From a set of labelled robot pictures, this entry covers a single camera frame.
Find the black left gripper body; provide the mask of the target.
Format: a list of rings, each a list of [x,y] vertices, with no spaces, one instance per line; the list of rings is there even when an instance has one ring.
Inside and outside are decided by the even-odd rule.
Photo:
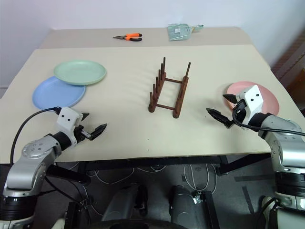
[[[85,139],[92,140],[92,134],[87,133],[84,131],[84,126],[79,125],[78,127],[75,127],[73,131],[74,137],[76,138],[77,144],[82,142]]]

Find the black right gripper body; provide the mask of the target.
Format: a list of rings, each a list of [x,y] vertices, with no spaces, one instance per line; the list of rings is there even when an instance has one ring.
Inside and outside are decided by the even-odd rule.
[[[247,105],[246,105],[245,100],[241,99],[236,104],[236,106],[233,108],[232,117],[233,117],[233,121],[235,122],[235,124],[237,124],[237,125],[243,124],[243,121],[246,116],[246,110],[245,110],[246,107],[247,107]]]

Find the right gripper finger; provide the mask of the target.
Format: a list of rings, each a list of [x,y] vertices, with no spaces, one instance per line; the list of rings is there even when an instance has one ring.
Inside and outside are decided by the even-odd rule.
[[[230,103],[237,104],[236,95],[234,94],[223,94],[223,97]]]
[[[226,128],[231,128],[233,126],[233,121],[229,120],[228,117],[222,115],[221,112],[212,108],[206,108],[206,110],[213,119],[222,123]]]

